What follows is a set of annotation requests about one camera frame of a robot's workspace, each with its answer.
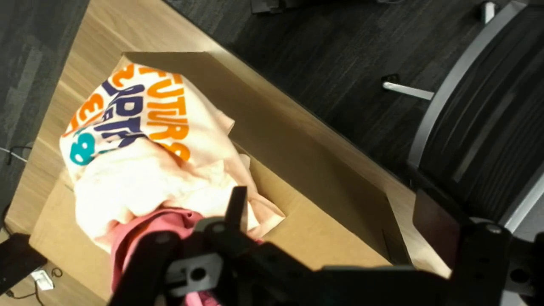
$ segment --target chair backrest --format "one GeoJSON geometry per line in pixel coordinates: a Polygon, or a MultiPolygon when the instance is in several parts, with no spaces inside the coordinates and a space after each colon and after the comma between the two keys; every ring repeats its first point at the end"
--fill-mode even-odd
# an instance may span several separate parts
{"type": "Polygon", "coordinates": [[[423,191],[444,198],[437,203],[524,230],[524,239],[544,230],[544,215],[541,229],[522,227],[544,206],[542,4],[512,2],[466,50],[432,101],[408,166],[423,191]]]}

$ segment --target metal chair leg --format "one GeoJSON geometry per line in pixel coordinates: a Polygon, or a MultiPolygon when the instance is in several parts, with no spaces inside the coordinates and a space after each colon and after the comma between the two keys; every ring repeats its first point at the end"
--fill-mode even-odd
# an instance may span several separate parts
{"type": "Polygon", "coordinates": [[[481,23],[490,25],[497,16],[497,4],[486,2],[480,8],[480,11],[481,11],[481,23]]]}
{"type": "Polygon", "coordinates": [[[423,99],[423,101],[432,101],[435,96],[434,93],[415,89],[415,87],[406,87],[406,86],[395,84],[395,82],[383,82],[383,89],[389,91],[389,93],[398,93],[403,96],[423,99]]]}

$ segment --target orange lettering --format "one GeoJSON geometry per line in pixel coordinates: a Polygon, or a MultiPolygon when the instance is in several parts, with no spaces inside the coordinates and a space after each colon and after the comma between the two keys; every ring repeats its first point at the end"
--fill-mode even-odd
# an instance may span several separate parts
{"type": "Polygon", "coordinates": [[[150,125],[187,125],[185,118],[175,118],[175,111],[153,111],[150,113],[150,125]]]}
{"type": "Polygon", "coordinates": [[[170,103],[170,104],[160,104],[160,103],[150,103],[148,104],[150,110],[175,110],[179,116],[185,116],[187,115],[187,110],[185,110],[185,99],[184,98],[179,98],[175,103],[170,103]]]}
{"type": "Polygon", "coordinates": [[[168,138],[184,140],[189,135],[189,127],[187,125],[150,123],[148,127],[165,127],[167,128],[167,132],[150,135],[150,138],[153,142],[168,140],[168,138]]]}
{"type": "Polygon", "coordinates": [[[191,159],[191,150],[182,144],[167,144],[167,145],[160,144],[160,145],[170,154],[174,154],[175,157],[182,159],[184,162],[191,159]]]}
{"type": "Polygon", "coordinates": [[[131,81],[134,77],[134,65],[128,65],[124,70],[119,70],[112,76],[112,84],[123,87],[121,81],[131,81]]]}
{"type": "Polygon", "coordinates": [[[167,72],[157,70],[157,69],[151,69],[151,67],[141,67],[138,72],[140,72],[140,76],[150,76],[150,74],[157,74],[158,77],[165,77],[167,76],[167,72]]]}
{"type": "Polygon", "coordinates": [[[165,89],[168,89],[170,86],[174,86],[172,79],[157,82],[148,89],[148,96],[157,98],[157,99],[184,96],[184,89],[172,89],[172,91],[165,93],[165,89]]]}
{"type": "Polygon", "coordinates": [[[99,116],[102,116],[102,110],[104,110],[102,96],[99,94],[90,96],[89,101],[85,101],[85,104],[78,110],[78,113],[70,120],[70,127],[63,137],[75,133],[80,128],[80,123],[95,121],[99,116]]]}
{"type": "Polygon", "coordinates": [[[102,96],[94,94],[94,96],[90,96],[89,101],[85,101],[85,104],[78,111],[78,118],[80,118],[80,121],[87,121],[89,115],[94,115],[94,113],[102,111],[102,110],[104,110],[102,96]]]}
{"type": "Polygon", "coordinates": [[[174,74],[172,79],[174,79],[174,84],[182,84],[182,76],[174,74]]]}

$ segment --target gray carpet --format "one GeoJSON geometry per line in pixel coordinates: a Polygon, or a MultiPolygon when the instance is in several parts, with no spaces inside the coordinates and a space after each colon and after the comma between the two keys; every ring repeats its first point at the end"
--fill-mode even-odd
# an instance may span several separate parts
{"type": "MultiPolygon", "coordinates": [[[[0,147],[27,157],[89,0],[0,2],[0,147]]],[[[0,213],[24,164],[0,154],[0,213]]]]}
{"type": "Polygon", "coordinates": [[[427,103],[383,94],[381,77],[437,91],[481,31],[481,0],[330,0],[279,16],[252,16],[250,0],[167,4],[400,179],[427,103]]]}

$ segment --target clothing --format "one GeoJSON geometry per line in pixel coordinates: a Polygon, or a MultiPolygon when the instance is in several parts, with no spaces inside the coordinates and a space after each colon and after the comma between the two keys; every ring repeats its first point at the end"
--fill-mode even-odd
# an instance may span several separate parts
{"type": "MultiPolygon", "coordinates": [[[[158,210],[151,215],[134,218],[128,225],[119,225],[114,230],[114,244],[111,254],[112,290],[119,286],[123,273],[129,266],[131,256],[143,237],[155,232],[174,232],[180,240],[192,235],[199,213],[187,210],[158,210]]],[[[187,306],[218,306],[219,303],[209,293],[191,293],[185,297],[187,306]]]]}
{"type": "Polygon", "coordinates": [[[111,252],[116,229],[162,208],[225,217],[231,189],[248,188],[248,234],[284,215],[257,193],[228,133],[233,120],[187,79],[128,65],[72,118],[60,147],[75,181],[77,223],[111,252]]]}

